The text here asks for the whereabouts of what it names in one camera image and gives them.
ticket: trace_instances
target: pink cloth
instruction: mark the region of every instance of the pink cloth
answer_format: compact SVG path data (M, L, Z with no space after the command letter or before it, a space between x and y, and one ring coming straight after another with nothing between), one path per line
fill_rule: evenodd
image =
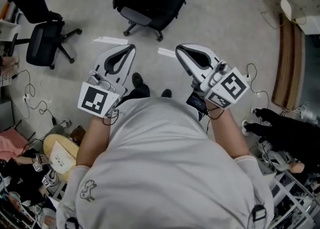
M0 159L9 161L22 153L28 141L13 127L0 133Z

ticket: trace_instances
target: gray t-shirt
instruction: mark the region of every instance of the gray t-shirt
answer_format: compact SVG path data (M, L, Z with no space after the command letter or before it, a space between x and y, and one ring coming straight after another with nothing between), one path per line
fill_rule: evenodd
M109 146L92 168L77 166L57 227L247 228L255 204L273 218L273 198L253 156L233 160L208 139L198 112L169 98L119 106Z

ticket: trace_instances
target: tape on floor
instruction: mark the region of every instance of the tape on floor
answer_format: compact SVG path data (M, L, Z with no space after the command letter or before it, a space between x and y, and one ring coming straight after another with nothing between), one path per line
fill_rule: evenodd
M119 44L119 45L127 45L128 40L127 39L117 39L117 38L112 38L112 37L99 37L98 39L94 39L94 42L98 43L111 43L111 44Z
M165 49L163 47L160 47L158 49L158 54L161 54L161 55L164 55L164 56L167 56L167 57L171 57L171 58L177 58L176 56L176 52L172 51L172 50L169 50L169 49Z

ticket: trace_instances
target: white arm sleeve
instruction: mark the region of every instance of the white arm sleeve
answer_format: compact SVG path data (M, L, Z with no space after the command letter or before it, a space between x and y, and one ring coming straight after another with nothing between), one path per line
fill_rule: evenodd
M261 204L265 207L267 213L266 224L269 225L275 214L274 198L261 173L257 159L251 155L245 155L234 159L234 161L250 178L257 204Z
M66 221L69 218L77 218L75 200L81 180L88 172L89 167L84 165L76 166L70 173L68 184L62 200L56 209L56 227L65 229Z

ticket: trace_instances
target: electrical cable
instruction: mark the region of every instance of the electrical cable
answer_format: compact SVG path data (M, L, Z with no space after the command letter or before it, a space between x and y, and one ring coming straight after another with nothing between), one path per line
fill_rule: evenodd
M219 109L219 108L220 108L220 107L216 107L216 108L213 108L213 109L208 109L208 108L207 108L207 110L208 110L208 111L214 111L214 110L217 110L217 109ZM209 113L207 114L207 116L210 118L209 121L208 121L208 124L207 124L207 126L206 126L206 133L207 133L207 134L208 134L208 130L209 130L209 123L211 122L211 120L218 120L224 112L225 112L225 110L222 110L222 112L221 112L221 113L219 114L219 116L216 117L216 118L212 118L212 117L209 115Z
M13 75L11 78L12 78L12 79L15 79L16 77L18 77L18 75L20 75L20 74L23 73L23 72L27 72L27 73L28 73L28 77L29 77L29 83L28 83L28 84L25 86L25 88L24 88L24 97L25 97L25 98L24 98L24 102L25 102L25 105L26 105L27 110L28 110L28 116L25 117L25 116L20 112L20 110L18 109L18 107L16 106L16 104L15 104L14 102L12 102L13 105L14 105L15 108L18 110L18 112L20 113L20 115L21 115L25 120L27 120L27 119L30 118L30 110L29 110L29 109L36 110L36 109L40 106L41 103L44 103L45 109L39 108L39 110L38 110L38 111L39 111L39 114L43 115L45 112L49 112L49 113L51 114L52 124L53 124L53 126L56 126L56 125L57 125L57 120L56 120L56 118L54 117L54 115L52 114L52 112L48 109L48 104L47 104L44 100L41 100L36 107L30 106L30 105L28 104L28 102L27 102L27 94L28 94L28 93L27 93L27 89L28 89L28 87L29 87L29 94L30 94L30 96L31 96L31 97L34 97L34 96L36 95L35 86L33 86L33 85L31 84L31 75L30 75L30 72L25 69L25 70L22 70L22 71L20 71L19 73L15 74L15 75Z
M292 5L294 5L295 7L298 7L298 5L297 5L297 4L294 4L292 1L290 1L290 3L291 3ZM291 22L292 24L294 24L294 25L304 26L304 25L307 24L307 15L306 15L306 13L304 12L304 10L303 10L302 7L299 9L299 11L303 14L303 17L304 17L305 21L304 21L303 23L298 23L297 20L291 19L290 22ZM271 25L271 24L268 22L268 20L265 18L264 15L265 15L266 13L273 13L273 15L274 15L275 17L277 17L277 13L274 12L274 11L271 11L271 10L266 10L266 11L260 12L260 16L264 19L264 21L265 21L270 27L272 27L273 29L277 30L277 29L279 29L280 27L282 27L282 26L284 25L284 23L282 23L282 24L277 25L276 27L274 27L274 26ZM284 17L284 15L285 15L288 20L289 20L289 18L290 18L284 11L283 11L282 13L278 13L278 14L279 14L280 16L282 16L282 17Z
M252 84L254 83L254 81L255 81L255 79L257 78L257 75L258 75L258 69L257 69L257 67L255 66L254 63L248 63L248 64L246 65L246 75L247 75L247 77L249 77L249 69L248 69L248 67L249 67L250 65L253 65L253 66L254 66L254 69L255 69L255 76L253 77L253 79L252 79L252 81L251 81L251 83L250 83L250 89L251 89L251 91L252 91L254 94L266 93L266 96L267 96L267 99L268 99L268 106L267 106L266 108L268 109L269 106L270 106L270 101L269 101L269 94L268 94L268 92L266 92L265 90L254 91L254 90L252 89Z
M104 124L104 125L106 125L106 126L111 126L111 125L113 125L113 124L115 124L116 123L116 121L118 120L118 118L119 118L119 111L118 111L118 113L117 113L117 115L116 116L114 116L114 117L110 117L110 119L114 119L114 118L116 118L115 120L114 120L114 122L112 122L111 124L106 124L105 123L105 118L102 118L102 123Z
M45 138L45 137L46 137L46 136L43 136L43 137L40 137L39 139L38 139L38 138L34 138L34 139L32 139L29 143L26 143L26 144L24 145L23 149L22 149L22 152L18 155L18 157L20 157L20 156L25 152L25 149L26 149L27 146L33 144L33 145L31 145L31 146L29 147L29 149L30 149L31 147L33 147L33 146L37 143L37 142L33 143L35 140L41 141L42 144L43 144L44 142L42 141L42 139Z

